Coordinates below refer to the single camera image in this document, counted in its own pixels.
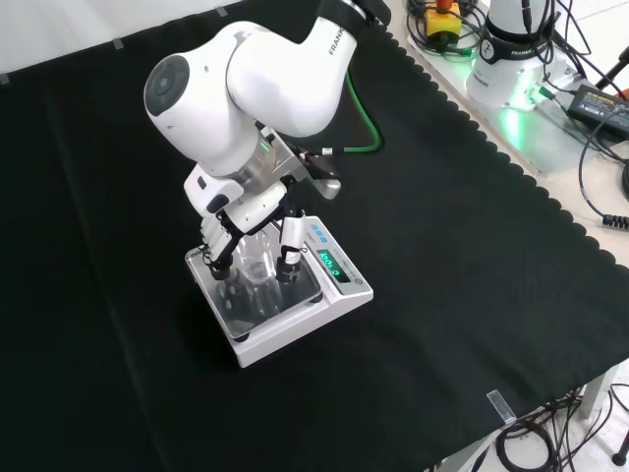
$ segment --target scale display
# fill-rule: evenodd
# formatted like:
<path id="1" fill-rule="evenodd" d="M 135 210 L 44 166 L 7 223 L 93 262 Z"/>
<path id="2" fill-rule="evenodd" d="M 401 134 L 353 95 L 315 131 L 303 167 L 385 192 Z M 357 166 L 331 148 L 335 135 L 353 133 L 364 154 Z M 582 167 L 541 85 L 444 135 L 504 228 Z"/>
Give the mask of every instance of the scale display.
<path id="1" fill-rule="evenodd" d="M 318 256 L 323 261 L 323 265 L 327 267 L 332 276 L 340 283 L 348 283 L 350 277 L 347 276 L 345 270 L 341 268 L 341 265 L 332 257 L 331 253 L 326 250 L 316 251 Z"/>

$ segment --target power adapter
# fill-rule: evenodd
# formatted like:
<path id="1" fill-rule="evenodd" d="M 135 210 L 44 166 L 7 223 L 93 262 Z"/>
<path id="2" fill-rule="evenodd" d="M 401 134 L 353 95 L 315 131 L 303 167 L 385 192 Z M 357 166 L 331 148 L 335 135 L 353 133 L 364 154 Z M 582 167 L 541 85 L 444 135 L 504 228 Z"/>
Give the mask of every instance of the power adapter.
<path id="1" fill-rule="evenodd" d="M 598 88 L 580 86 L 572 103 L 570 103 L 568 115 L 575 120 L 596 127 L 618 109 L 625 112 L 611 117 L 602 128 L 614 136 L 627 139 L 629 136 L 629 102 L 600 91 Z"/>

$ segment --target black cloth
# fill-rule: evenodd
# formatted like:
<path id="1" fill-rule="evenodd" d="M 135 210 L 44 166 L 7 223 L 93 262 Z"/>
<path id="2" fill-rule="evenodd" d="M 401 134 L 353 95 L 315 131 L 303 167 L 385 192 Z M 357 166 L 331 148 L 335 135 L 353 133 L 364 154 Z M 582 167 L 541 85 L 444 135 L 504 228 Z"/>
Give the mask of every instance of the black cloth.
<path id="1" fill-rule="evenodd" d="M 30 442 L 97 435 L 98 449 L 82 453 L 103 470 L 107 448 L 119 470 L 159 457 L 186 472 L 417 471 L 501 426 L 488 392 L 524 414 L 629 357 L 629 270 L 374 28 L 352 72 L 384 148 L 339 160 L 333 203 L 300 192 L 374 299 L 238 368 L 184 263 L 200 242 L 183 191 L 193 164 L 150 124 L 143 84 L 160 59 L 235 21 L 301 41 L 316 6 L 242 2 L 224 18 L 188 17 L 120 50 L 11 75 L 0 92 L 2 362 L 4 382 L 24 394 L 10 396 L 18 430 L 3 428 L 4 455 L 17 462 L 17 447 L 33 447 L 22 445 L 22 409 L 39 434 Z M 301 144 L 368 139 L 345 97 Z M 69 428 L 48 411 L 58 402 Z"/>

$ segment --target weighing scale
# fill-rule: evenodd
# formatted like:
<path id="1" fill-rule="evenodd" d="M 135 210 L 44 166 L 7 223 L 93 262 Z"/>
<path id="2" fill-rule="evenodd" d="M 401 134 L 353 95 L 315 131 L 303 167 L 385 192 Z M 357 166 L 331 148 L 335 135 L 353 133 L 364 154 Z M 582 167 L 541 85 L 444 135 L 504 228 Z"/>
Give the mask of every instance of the weighing scale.
<path id="1" fill-rule="evenodd" d="M 202 249 L 186 255 L 186 263 L 216 316 L 241 367 L 247 367 L 373 298 L 372 288 L 315 216 L 307 217 L 300 271 L 287 283 L 275 279 L 280 253 L 280 226 L 269 223 L 257 235 L 267 251 L 251 271 L 241 258 L 226 280 L 214 280 Z"/>

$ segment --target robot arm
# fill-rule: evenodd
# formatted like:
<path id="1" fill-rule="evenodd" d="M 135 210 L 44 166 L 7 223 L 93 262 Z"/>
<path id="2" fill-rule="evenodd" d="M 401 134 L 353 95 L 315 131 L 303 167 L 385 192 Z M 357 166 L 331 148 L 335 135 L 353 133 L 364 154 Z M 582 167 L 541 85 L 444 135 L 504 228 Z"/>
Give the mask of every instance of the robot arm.
<path id="1" fill-rule="evenodd" d="M 270 219 L 283 218 L 278 276 L 299 269 L 304 215 L 288 202 L 287 184 L 268 177 L 274 150 L 256 122 L 296 138 L 322 131 L 338 106 L 358 31 L 375 16 L 390 21 L 382 0 L 322 0 L 301 44 L 239 22 L 151 72 L 144 88 L 148 116 L 198 163 L 185 189 L 203 217 L 215 278 L 226 276 L 240 238 Z"/>

